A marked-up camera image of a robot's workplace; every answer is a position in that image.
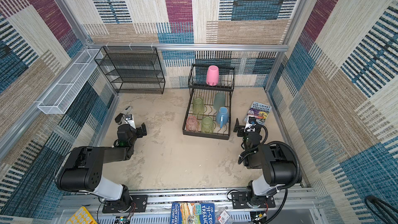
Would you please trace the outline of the opaque pink plastic cup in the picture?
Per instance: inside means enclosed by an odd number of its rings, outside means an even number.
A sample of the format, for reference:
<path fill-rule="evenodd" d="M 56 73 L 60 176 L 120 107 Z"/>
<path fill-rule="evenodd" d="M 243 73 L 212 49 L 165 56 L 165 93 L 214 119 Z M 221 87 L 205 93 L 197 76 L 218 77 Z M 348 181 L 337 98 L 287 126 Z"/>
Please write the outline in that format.
<path fill-rule="evenodd" d="M 211 65 L 207 69 L 206 84 L 209 86 L 216 86 L 219 81 L 219 67 Z"/>

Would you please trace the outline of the treehouse paperback book on table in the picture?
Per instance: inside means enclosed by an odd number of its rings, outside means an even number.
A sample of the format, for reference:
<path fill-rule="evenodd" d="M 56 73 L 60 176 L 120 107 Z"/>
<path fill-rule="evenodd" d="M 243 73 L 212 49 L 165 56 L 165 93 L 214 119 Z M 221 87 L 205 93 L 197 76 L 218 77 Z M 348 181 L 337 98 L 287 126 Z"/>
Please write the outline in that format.
<path fill-rule="evenodd" d="M 257 124 L 265 125 L 268 114 L 272 107 L 263 103 L 254 101 L 245 116 L 244 122 L 247 122 L 249 117 L 255 117 Z"/>

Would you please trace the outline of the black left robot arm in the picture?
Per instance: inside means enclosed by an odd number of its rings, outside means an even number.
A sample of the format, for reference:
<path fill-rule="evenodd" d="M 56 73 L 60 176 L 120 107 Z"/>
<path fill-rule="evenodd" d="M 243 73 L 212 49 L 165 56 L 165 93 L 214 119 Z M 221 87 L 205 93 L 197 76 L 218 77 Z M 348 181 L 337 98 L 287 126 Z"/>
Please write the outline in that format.
<path fill-rule="evenodd" d="M 74 148 L 68 154 L 63 167 L 55 171 L 56 186 L 63 191 L 97 196 L 117 211 L 126 211 L 132 205 L 128 187 L 103 176 L 103 165 L 130 160 L 136 140 L 146 135 L 144 123 L 138 128 L 122 124 L 118 127 L 118 139 L 112 147 Z"/>

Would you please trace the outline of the yellow perforated tray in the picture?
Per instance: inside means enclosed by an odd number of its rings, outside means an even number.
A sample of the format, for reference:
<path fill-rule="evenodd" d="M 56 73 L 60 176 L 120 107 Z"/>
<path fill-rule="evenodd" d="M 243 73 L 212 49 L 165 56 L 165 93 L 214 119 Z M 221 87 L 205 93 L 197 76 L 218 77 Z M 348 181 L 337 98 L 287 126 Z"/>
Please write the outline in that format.
<path fill-rule="evenodd" d="M 89 211 L 82 206 L 66 221 L 66 224 L 97 224 L 97 222 Z"/>

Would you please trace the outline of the black white stapler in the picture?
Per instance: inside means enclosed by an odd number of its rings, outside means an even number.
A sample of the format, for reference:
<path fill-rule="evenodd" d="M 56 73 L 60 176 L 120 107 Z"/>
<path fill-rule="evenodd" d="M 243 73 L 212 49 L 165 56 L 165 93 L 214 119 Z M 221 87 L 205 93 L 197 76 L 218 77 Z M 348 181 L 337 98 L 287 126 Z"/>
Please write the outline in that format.
<path fill-rule="evenodd" d="M 123 116 L 124 116 L 124 115 L 127 115 L 127 114 L 131 114 L 132 109 L 133 109 L 132 106 L 128 106 L 127 108 L 125 108 L 121 113 L 119 113 L 119 114 L 117 115 L 117 117 L 115 118 L 115 122 L 116 122 L 118 125 L 126 124 L 126 123 L 124 122 Z"/>

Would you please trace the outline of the black wire dish rack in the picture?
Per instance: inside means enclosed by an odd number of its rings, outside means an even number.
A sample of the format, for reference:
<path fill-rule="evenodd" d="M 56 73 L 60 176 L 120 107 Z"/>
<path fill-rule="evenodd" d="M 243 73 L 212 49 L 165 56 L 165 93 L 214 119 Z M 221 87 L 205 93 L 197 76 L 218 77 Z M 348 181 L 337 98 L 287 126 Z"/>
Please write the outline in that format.
<path fill-rule="evenodd" d="M 224 104 L 228 109 L 229 120 L 231 120 L 231 105 L 232 95 L 235 86 L 235 68 L 231 66 L 219 66 L 219 80 L 217 85 L 210 86 L 206 83 L 206 75 L 209 64 L 193 64 L 190 69 L 188 77 L 188 87 L 190 91 L 190 98 L 184 123 L 182 126 L 182 133 L 188 136 L 196 136 L 202 138 L 228 140 L 231 135 L 231 124 L 228 121 L 222 127 L 216 122 L 218 111 L 214 107 L 214 101 L 217 93 L 223 93 Z M 202 99 L 204 110 L 202 113 L 194 110 L 194 101 Z M 199 124 L 205 117 L 210 117 L 216 125 L 211 133 L 202 132 L 201 128 L 197 131 L 190 131 L 188 128 L 188 118 L 195 117 Z"/>

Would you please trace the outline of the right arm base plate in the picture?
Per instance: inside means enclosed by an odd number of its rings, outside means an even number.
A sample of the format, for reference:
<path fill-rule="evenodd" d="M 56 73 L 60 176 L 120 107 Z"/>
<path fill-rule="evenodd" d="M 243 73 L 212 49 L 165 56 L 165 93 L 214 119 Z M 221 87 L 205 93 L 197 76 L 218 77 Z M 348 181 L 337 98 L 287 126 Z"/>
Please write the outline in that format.
<path fill-rule="evenodd" d="M 233 209 L 245 208 L 275 208 L 273 197 L 248 196 L 246 192 L 234 191 L 230 193 Z"/>

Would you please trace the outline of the green plastic cup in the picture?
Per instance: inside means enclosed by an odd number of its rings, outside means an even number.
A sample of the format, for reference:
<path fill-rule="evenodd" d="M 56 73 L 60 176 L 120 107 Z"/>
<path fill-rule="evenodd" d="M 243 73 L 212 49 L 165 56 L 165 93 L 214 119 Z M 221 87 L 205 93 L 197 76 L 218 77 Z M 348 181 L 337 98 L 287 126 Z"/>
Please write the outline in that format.
<path fill-rule="evenodd" d="M 215 123 L 213 119 L 209 116 L 204 117 L 201 123 L 201 131 L 203 133 L 213 133 L 214 129 Z"/>
<path fill-rule="evenodd" d="M 193 114 L 196 116 L 203 115 L 205 112 L 204 101 L 202 98 L 197 97 L 193 100 Z"/>

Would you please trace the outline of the black mesh shelf unit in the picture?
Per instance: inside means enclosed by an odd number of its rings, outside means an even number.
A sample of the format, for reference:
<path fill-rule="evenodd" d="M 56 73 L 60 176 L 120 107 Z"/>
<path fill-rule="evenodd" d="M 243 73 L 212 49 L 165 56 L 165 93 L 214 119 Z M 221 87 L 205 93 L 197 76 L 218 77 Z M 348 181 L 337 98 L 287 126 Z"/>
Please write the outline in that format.
<path fill-rule="evenodd" d="M 103 46 L 94 61 L 118 94 L 164 92 L 165 75 L 156 48 Z"/>

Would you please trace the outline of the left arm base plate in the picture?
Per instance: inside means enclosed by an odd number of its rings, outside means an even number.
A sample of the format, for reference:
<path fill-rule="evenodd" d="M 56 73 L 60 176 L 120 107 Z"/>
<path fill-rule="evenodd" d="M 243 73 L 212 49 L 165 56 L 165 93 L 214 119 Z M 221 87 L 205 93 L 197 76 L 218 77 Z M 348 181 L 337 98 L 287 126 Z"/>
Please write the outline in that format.
<path fill-rule="evenodd" d="M 121 201 L 105 201 L 102 213 L 142 213 L 146 211 L 147 200 L 147 195 L 130 195 L 130 199 L 127 203 L 122 203 Z"/>

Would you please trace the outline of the treehouse book at front edge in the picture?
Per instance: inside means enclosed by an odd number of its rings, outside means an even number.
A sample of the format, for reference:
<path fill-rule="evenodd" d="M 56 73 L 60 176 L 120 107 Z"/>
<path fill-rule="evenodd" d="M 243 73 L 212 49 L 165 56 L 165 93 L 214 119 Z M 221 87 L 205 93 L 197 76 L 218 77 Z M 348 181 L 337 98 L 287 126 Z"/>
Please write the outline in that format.
<path fill-rule="evenodd" d="M 215 224 L 213 203 L 172 203 L 170 224 Z"/>

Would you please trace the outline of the blue white ceramic mug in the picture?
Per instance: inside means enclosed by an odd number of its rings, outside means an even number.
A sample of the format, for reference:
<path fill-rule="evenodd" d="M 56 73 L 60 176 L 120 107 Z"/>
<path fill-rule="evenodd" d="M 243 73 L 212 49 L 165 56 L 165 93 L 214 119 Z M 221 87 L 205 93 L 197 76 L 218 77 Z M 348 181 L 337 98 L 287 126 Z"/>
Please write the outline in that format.
<path fill-rule="evenodd" d="M 223 128 L 229 121 L 229 110 L 226 107 L 220 107 L 217 116 L 216 122 L 220 128 Z"/>

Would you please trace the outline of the pink translucent plastic cup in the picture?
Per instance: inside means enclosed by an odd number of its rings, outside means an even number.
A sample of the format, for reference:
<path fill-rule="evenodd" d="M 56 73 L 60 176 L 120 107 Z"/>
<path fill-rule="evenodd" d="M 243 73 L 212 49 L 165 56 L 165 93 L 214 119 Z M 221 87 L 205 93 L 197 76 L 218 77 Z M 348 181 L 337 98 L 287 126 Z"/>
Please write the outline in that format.
<path fill-rule="evenodd" d="M 190 132 L 199 132 L 201 130 L 200 123 L 196 116 L 189 116 L 187 118 L 186 130 Z"/>

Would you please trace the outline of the small clear packet with label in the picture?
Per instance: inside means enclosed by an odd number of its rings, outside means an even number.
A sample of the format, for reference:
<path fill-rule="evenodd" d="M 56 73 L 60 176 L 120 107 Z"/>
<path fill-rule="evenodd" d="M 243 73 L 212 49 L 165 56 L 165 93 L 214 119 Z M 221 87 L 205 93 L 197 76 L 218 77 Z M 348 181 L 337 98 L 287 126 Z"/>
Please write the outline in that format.
<path fill-rule="evenodd" d="M 232 224 L 233 223 L 232 217 L 223 208 L 218 210 L 218 212 L 216 214 L 216 219 L 217 219 L 218 224 Z"/>

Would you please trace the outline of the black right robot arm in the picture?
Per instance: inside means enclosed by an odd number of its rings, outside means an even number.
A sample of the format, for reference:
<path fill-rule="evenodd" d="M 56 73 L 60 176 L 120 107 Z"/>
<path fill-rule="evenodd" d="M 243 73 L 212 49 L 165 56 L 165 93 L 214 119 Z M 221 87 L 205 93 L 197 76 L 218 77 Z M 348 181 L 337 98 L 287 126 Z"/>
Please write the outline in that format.
<path fill-rule="evenodd" d="M 268 143 L 268 129 L 253 116 L 244 125 L 236 121 L 233 132 L 243 138 L 244 151 L 239 155 L 238 164 L 262 170 L 262 175 L 250 181 L 244 192 L 229 193 L 233 208 L 275 207 L 274 195 L 302 181 L 298 155 L 284 142 Z"/>

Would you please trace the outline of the teal translucent plastic cup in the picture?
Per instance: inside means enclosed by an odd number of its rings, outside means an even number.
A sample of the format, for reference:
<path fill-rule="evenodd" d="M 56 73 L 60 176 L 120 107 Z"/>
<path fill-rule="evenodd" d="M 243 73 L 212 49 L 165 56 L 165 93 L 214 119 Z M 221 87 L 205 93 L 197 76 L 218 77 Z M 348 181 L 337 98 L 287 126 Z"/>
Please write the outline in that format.
<path fill-rule="evenodd" d="M 226 95 L 224 92 L 217 92 L 214 97 L 213 107 L 216 111 L 219 111 L 221 107 L 226 105 Z"/>

